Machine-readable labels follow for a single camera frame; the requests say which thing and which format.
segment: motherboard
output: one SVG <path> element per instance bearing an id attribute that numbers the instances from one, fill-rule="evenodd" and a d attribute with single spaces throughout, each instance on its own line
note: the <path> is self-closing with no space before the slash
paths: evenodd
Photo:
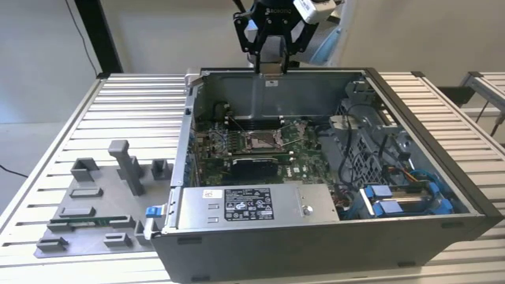
<path id="1" fill-rule="evenodd" d="M 200 185 L 333 184 L 315 127 L 303 118 L 255 127 L 232 118 L 201 123 L 196 133 Z"/>

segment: power supply label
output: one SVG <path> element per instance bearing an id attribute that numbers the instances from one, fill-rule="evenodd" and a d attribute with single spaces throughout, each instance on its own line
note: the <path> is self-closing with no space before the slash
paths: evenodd
<path id="1" fill-rule="evenodd" d="M 224 205 L 227 221 L 273 220 L 269 188 L 225 189 Z"/>

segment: white sticker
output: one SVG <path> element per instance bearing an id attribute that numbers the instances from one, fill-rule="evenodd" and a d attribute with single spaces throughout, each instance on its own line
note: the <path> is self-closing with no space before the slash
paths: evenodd
<path id="1" fill-rule="evenodd" d="M 203 198 L 223 198 L 221 189 L 204 189 Z"/>
<path id="2" fill-rule="evenodd" d="M 265 87 L 276 87 L 276 86 L 279 86 L 277 80 L 267 80 L 265 81 Z"/>

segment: open computer chassis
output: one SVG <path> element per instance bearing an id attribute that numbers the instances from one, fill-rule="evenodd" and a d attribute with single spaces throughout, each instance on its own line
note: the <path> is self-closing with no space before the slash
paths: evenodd
<path id="1" fill-rule="evenodd" d="M 203 69 L 187 79 L 151 234 L 173 281 L 420 266 L 500 221 L 374 69 Z"/>

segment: blue latch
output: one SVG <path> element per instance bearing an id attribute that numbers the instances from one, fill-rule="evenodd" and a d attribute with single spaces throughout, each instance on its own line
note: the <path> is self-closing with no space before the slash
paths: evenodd
<path id="1" fill-rule="evenodd" d="M 438 189 L 434 182 L 429 183 L 429 190 L 430 190 L 433 196 L 437 196 L 440 194 L 440 189 Z"/>
<path id="2" fill-rule="evenodd" d="M 163 216 L 163 210 L 160 206 L 151 206 L 145 209 L 147 218 L 160 218 Z"/>
<path id="3" fill-rule="evenodd" d="M 452 208 L 453 207 L 452 207 L 450 201 L 442 198 L 440 200 L 438 207 L 432 209 L 430 211 L 434 215 L 446 215 L 452 213 Z"/>

